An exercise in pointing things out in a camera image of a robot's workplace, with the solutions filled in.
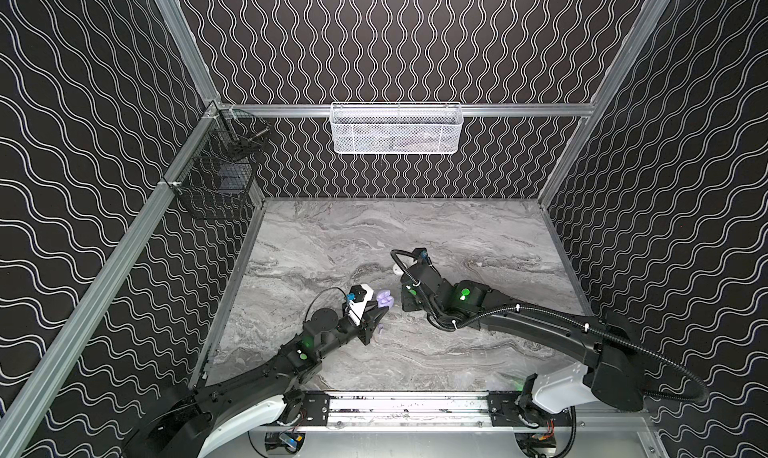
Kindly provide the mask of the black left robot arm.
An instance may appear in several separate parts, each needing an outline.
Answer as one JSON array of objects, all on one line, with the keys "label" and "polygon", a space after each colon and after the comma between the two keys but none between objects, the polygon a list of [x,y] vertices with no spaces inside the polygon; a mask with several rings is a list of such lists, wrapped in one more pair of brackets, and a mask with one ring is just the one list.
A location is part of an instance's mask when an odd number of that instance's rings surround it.
[{"label": "black left robot arm", "polygon": [[321,308],[259,367],[213,385],[167,389],[123,439],[121,455],[207,457],[260,425],[292,422],[304,398],[299,387],[321,370],[322,360],[355,339],[369,344],[388,312],[366,304],[356,322]]}]

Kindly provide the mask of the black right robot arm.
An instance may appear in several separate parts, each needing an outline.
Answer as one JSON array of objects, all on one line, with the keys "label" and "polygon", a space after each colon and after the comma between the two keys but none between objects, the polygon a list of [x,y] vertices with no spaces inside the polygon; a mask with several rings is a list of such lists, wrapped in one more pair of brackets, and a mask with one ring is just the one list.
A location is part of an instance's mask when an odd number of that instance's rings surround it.
[{"label": "black right robot arm", "polygon": [[647,398],[696,404],[709,398],[701,378],[633,340],[617,318],[567,314],[471,280],[452,284],[426,255],[413,257],[411,264],[398,256],[393,260],[405,305],[425,311],[436,329],[505,333],[573,359],[562,369],[526,379],[517,407],[528,422],[593,402],[637,412]]}]

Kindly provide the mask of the purple earbud charging case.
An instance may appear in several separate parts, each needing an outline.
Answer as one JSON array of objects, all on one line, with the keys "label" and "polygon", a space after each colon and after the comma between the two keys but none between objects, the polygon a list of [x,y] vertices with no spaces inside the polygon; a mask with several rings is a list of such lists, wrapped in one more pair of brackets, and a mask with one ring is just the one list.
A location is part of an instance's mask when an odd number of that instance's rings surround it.
[{"label": "purple earbud charging case", "polygon": [[392,308],[395,302],[395,297],[390,290],[380,290],[375,295],[375,300],[378,308]]}]

